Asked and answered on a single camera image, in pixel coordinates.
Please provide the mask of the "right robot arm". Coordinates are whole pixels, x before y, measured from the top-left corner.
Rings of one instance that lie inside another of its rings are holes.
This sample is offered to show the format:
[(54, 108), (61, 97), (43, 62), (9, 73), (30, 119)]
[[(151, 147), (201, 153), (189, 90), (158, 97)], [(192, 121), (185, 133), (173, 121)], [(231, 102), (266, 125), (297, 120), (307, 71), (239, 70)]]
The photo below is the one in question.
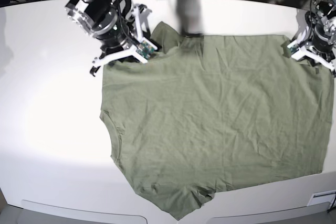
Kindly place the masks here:
[(132, 0), (69, 0), (67, 17), (88, 36), (101, 42), (101, 55), (92, 61), (90, 74), (113, 61), (133, 57), (147, 63), (157, 51), (142, 30), (141, 14), (147, 6)]

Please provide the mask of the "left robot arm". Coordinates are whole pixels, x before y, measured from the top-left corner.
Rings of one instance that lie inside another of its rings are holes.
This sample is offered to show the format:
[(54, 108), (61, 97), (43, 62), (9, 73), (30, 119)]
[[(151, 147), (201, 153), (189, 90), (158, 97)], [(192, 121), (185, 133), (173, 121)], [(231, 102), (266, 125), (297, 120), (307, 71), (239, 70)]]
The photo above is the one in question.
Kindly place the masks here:
[(335, 0), (311, 0), (305, 19), (308, 31), (298, 43), (303, 54), (299, 60), (307, 59), (313, 67), (322, 65), (335, 77)]

